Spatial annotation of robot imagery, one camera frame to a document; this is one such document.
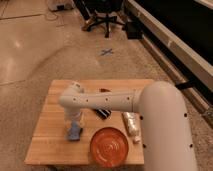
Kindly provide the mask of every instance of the orange bowl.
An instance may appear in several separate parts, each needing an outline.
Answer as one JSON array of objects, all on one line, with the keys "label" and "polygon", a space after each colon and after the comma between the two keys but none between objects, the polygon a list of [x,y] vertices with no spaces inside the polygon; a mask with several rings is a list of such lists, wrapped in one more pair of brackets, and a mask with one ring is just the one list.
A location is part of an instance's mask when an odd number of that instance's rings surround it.
[{"label": "orange bowl", "polygon": [[102,167],[113,168],[124,163],[129,151],[126,136],[118,129],[106,127],[98,130],[90,142],[90,152]]}]

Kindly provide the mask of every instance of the wooden tabletop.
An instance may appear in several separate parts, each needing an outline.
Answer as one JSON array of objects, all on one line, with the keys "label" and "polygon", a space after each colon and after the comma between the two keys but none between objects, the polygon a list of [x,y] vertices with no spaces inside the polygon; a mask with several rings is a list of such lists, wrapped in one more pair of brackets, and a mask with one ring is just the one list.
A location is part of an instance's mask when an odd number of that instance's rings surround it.
[{"label": "wooden tabletop", "polygon": [[[129,153],[125,164],[144,164],[142,144],[133,144],[127,135],[121,112],[112,112],[106,119],[100,119],[90,109],[83,109],[85,127],[81,140],[66,140],[67,128],[64,111],[58,104],[60,93],[73,81],[54,80],[50,86],[40,114],[30,147],[25,159],[30,165],[87,165],[94,163],[90,156],[90,140],[94,133],[103,127],[115,127],[122,131],[129,143]],[[100,88],[111,91],[143,89],[153,80],[79,80],[86,92],[98,92]]]}]

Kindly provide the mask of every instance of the person's leg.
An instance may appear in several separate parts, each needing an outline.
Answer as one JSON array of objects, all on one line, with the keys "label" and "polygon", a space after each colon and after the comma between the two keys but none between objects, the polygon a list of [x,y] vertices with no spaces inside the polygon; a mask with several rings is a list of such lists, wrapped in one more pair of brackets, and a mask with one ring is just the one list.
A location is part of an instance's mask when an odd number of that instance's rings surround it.
[{"label": "person's leg", "polygon": [[73,0],[75,3],[75,6],[78,8],[78,10],[80,11],[82,17],[84,18],[85,21],[90,19],[90,16],[87,12],[87,9],[83,3],[82,0]]}]

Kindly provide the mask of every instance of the beige floor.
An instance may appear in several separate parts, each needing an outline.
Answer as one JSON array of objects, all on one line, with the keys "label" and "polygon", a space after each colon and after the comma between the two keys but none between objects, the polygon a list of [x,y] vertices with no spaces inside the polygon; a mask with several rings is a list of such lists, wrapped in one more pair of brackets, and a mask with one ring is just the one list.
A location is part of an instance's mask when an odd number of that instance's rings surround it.
[{"label": "beige floor", "polygon": [[[6,1],[0,1],[0,16]],[[43,0],[11,0],[0,20],[0,171],[48,170],[23,161],[53,79],[152,78],[170,81],[147,50],[120,27],[110,38],[98,27],[82,32],[77,10],[49,13]],[[112,48],[113,54],[102,56]],[[187,101],[198,166],[213,170],[213,131]],[[139,170],[124,166],[117,170]],[[72,167],[72,170],[104,170]]]}]

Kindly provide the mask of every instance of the black chair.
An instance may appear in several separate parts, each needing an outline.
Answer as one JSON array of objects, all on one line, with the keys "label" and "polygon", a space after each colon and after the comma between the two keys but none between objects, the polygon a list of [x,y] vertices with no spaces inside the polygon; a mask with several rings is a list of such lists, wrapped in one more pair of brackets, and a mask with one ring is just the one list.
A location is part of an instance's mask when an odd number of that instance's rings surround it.
[{"label": "black chair", "polygon": [[105,17],[97,16],[95,22],[91,24],[87,31],[91,31],[91,28],[97,26],[99,24],[105,23],[106,24],[106,33],[105,37],[109,37],[109,23],[115,23],[124,26],[123,23],[117,21],[117,16],[109,16],[112,12],[118,12],[121,10],[123,0],[91,0],[85,1],[87,6],[91,6],[95,9],[98,13],[105,13]]}]

